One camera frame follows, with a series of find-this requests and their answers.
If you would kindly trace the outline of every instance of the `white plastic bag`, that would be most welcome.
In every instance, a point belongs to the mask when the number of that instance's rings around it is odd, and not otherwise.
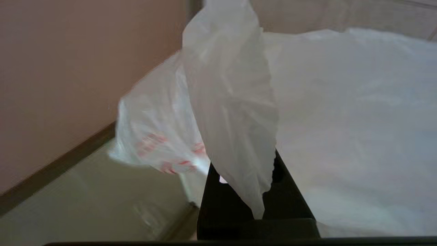
[[[265,35],[277,149],[322,236],[437,232],[437,44],[351,29]]]
[[[195,169],[208,173],[209,159],[191,109],[179,52],[121,99],[115,146],[109,155],[166,173]]]
[[[248,1],[208,1],[184,30],[190,101],[217,172],[264,213],[275,158],[277,108],[258,19]]]

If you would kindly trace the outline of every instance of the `pink wall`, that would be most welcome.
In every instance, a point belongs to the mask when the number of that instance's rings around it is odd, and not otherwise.
[[[0,193],[113,122],[179,49],[181,0],[0,0]]]

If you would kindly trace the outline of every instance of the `brown baseboard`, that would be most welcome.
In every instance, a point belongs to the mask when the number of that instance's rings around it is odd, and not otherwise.
[[[197,231],[199,208],[194,204],[187,204],[184,211],[174,224],[164,233],[159,241],[183,242],[192,238]]]
[[[38,192],[114,137],[115,122],[5,192],[0,198],[0,216]]]

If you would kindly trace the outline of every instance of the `crumpled plastic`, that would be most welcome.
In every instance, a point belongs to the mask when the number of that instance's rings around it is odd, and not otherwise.
[[[208,173],[210,161],[191,109],[179,52],[120,100],[115,144],[109,155],[169,174]]]
[[[248,1],[209,1],[184,30],[190,102],[217,172],[264,213],[275,158],[277,107],[258,19]]]

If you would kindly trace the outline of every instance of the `floor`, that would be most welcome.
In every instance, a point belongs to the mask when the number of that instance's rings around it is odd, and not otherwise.
[[[189,239],[193,207],[179,177],[114,162],[111,144],[0,218],[0,245]]]

